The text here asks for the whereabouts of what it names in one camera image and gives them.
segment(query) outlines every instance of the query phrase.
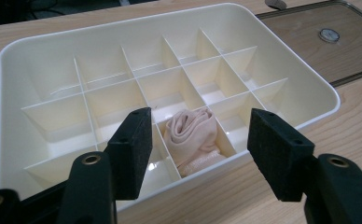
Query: pink fabric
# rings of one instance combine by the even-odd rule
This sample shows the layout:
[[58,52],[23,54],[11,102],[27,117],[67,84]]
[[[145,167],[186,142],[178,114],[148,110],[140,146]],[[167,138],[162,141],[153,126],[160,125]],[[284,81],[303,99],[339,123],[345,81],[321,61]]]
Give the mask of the pink fabric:
[[216,118],[207,108],[182,110],[166,124],[164,142],[182,176],[226,159],[215,144]]

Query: compartment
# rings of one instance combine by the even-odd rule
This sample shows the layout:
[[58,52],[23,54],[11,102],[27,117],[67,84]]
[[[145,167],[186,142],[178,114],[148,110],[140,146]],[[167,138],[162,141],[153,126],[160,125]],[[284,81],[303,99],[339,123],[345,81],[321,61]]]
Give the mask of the compartment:
[[73,51],[69,47],[72,40],[63,39],[56,43],[37,41],[25,39],[13,50],[1,55],[1,64],[12,68],[8,75],[19,77],[13,85],[24,83],[24,88],[30,91],[26,98],[33,97],[38,102],[81,92]]
[[98,142],[109,140],[133,110],[146,107],[135,80],[88,91],[85,96]]
[[82,95],[21,109],[46,140],[50,158],[92,146],[95,137]]
[[[166,130],[166,124],[169,120],[164,120],[160,123],[158,123],[158,128],[160,130],[160,136],[161,138],[163,138],[164,136],[164,132]],[[227,134],[224,132],[224,130],[221,128],[221,126],[218,123],[218,120],[216,119],[216,140],[215,140],[215,144],[218,147],[220,154],[225,156],[225,157],[231,157],[233,155],[236,154],[236,151],[234,149],[234,147],[232,146],[230,140],[227,137]],[[206,167],[205,169],[199,171],[198,173],[204,172],[204,170],[209,169],[209,167]]]
[[194,63],[219,55],[216,47],[201,30],[196,32],[172,32],[166,36],[175,56],[181,64]]
[[[107,143],[99,144],[98,148],[104,151]],[[174,163],[161,140],[159,130],[156,125],[152,125],[152,152],[149,157],[143,185],[140,190],[140,198],[158,191],[175,181],[181,179]],[[136,203],[136,201],[117,201],[117,209]]]
[[133,78],[121,46],[94,45],[76,55],[84,90],[97,89]]
[[127,61],[135,77],[149,75],[179,65],[167,41],[162,36],[145,36],[131,39],[123,46]]
[[[313,104],[313,97],[302,92],[296,94],[287,78],[257,89],[254,94],[263,103],[265,109],[277,114],[294,127],[306,120],[310,114],[308,107],[312,107],[310,104]],[[304,106],[296,109],[295,104]]]
[[138,82],[156,122],[170,118],[181,109],[193,110],[204,106],[204,101],[182,68],[141,77]]
[[96,150],[95,146],[87,147],[24,168],[35,182],[34,192],[38,193],[68,179],[74,160],[84,153]]
[[283,73],[283,67],[271,66],[270,53],[265,54],[258,47],[232,52],[224,58],[250,90],[282,77],[279,74]]
[[247,148],[251,109],[264,109],[251,92],[231,97],[225,101],[210,105],[219,124],[235,150],[240,153]]
[[220,57],[187,65],[185,70],[208,105],[248,91]]
[[258,22],[247,19],[248,15],[237,13],[237,9],[217,13],[215,22],[205,24],[202,30],[219,53],[227,54],[241,49],[249,49],[261,42],[263,27]]

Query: white plastic tray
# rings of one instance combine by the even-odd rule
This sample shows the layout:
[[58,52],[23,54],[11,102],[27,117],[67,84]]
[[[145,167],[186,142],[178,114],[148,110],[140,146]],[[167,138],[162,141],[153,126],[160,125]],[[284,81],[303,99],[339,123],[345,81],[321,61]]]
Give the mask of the white plastic tray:
[[[129,112],[150,106],[154,147],[143,201],[251,161],[252,107],[300,130],[339,105],[320,76],[233,4],[24,38],[0,54],[0,189],[24,199],[65,180],[78,155],[103,150]],[[181,178],[164,125],[183,108],[205,106],[228,158]]]

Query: tray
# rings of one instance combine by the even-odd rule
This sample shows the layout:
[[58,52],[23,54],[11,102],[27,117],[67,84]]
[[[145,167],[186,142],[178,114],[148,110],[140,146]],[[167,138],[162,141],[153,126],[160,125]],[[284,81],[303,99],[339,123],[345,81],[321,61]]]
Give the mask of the tray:
[[[246,8],[221,4],[11,43],[0,54],[0,189],[22,199],[103,150],[127,114],[152,108],[154,146],[137,201],[193,188],[251,161],[252,107],[302,130],[338,110],[334,89]],[[181,109],[208,107],[227,158],[182,178],[163,142]]]
[[[257,17],[332,86],[362,77],[362,11],[357,7],[334,0]],[[339,40],[320,38],[323,29],[335,31]]]

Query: wooden table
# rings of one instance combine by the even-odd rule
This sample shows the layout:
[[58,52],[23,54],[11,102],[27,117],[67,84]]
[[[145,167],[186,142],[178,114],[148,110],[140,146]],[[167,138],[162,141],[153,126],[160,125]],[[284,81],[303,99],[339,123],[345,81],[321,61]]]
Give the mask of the wooden table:
[[[160,0],[41,21],[0,26],[0,50],[14,40],[179,9],[221,3],[219,0]],[[263,0],[231,1],[253,13],[271,11]],[[288,7],[315,0],[287,0]],[[350,1],[362,9],[362,0]],[[315,155],[334,153],[362,169],[362,78],[337,88],[341,108],[314,124],[305,135],[316,143]],[[253,162],[208,180],[197,188],[137,211],[118,214],[119,223],[305,223],[304,203],[281,203]]]

